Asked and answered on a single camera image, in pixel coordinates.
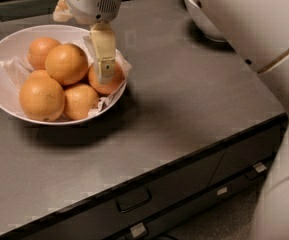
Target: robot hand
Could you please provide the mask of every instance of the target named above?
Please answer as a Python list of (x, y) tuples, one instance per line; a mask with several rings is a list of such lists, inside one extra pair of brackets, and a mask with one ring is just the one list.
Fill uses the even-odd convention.
[(91, 25), (84, 42), (94, 58), (94, 69), (101, 84), (114, 74), (116, 40), (110, 22), (117, 16), (122, 0), (59, 0), (54, 20), (65, 22), (74, 18), (79, 24)]

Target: drawer handle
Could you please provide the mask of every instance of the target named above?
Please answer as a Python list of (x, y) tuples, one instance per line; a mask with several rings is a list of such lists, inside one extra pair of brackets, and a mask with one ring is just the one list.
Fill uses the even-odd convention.
[(122, 208), (121, 204), (118, 201), (116, 201), (117, 210), (120, 213), (127, 213), (127, 212), (130, 212), (130, 211), (132, 211), (134, 209), (137, 209), (137, 208), (149, 203), (152, 200), (152, 194), (151, 194), (149, 189), (146, 189), (146, 193), (147, 193), (147, 198), (145, 200), (143, 200), (143, 201), (141, 201), (141, 202), (139, 202), (139, 203), (137, 203), (135, 205), (132, 205), (132, 206), (126, 208), (126, 209)]

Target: gray countertop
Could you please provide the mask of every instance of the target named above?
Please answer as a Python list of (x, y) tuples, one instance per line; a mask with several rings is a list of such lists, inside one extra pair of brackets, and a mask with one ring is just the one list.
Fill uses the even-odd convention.
[[(0, 23), (0, 40), (43, 24), (50, 15)], [(112, 25), (133, 69), (111, 110), (62, 128), (0, 110), (0, 235), (284, 113), (182, 0), (125, 2)]]

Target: white plate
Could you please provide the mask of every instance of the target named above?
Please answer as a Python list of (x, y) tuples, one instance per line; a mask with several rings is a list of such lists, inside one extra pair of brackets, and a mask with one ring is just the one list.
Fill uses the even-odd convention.
[[(13, 57), (26, 58), (29, 44), (37, 37), (48, 36), (59, 40), (62, 43), (71, 42), (72, 40), (83, 40), (83, 37), (89, 35), (89, 32), (85, 29), (66, 26), (66, 25), (43, 25), (32, 28), (27, 28), (18, 32), (15, 32), (3, 40), (0, 41), (0, 61), (7, 61)], [(0, 65), (0, 108), (8, 114), (28, 121), (31, 123), (43, 124), (43, 125), (72, 125), (86, 122), (94, 117), (97, 117), (108, 109), (120, 99), (126, 87), (126, 81), (116, 92), (109, 105), (103, 106), (101, 111), (95, 115), (89, 116), (82, 120), (60, 120), (54, 122), (42, 122), (27, 118), (20, 106), (18, 90), (11, 82), (5, 69)]]

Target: bowl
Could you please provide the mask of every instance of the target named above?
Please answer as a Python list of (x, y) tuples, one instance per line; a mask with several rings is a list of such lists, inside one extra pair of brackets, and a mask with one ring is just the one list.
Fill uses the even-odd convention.
[(193, 0), (184, 0), (184, 2), (195, 25), (208, 39), (216, 42), (226, 42), (221, 32), (214, 26)]
[(109, 102), (102, 103), (100, 111), (91, 114), (85, 119), (69, 120), (61, 116), (54, 122), (36, 121), (26, 117), (19, 103), (19, 89), (10, 79), (10, 74), (2, 66), (1, 61), (8, 61), (12, 58), (25, 58), (28, 53), (29, 44), (37, 37), (48, 36), (59, 40), (62, 43), (83, 43), (84, 36), (88, 36), (89, 31), (78, 27), (67, 25), (42, 25), (26, 28), (15, 32), (0, 41), (0, 108), (8, 114), (21, 120), (42, 124), (42, 125), (73, 125), (84, 123), (94, 117), (97, 117), (110, 109), (122, 96), (126, 87), (126, 81), (120, 86), (119, 90), (110, 97)]

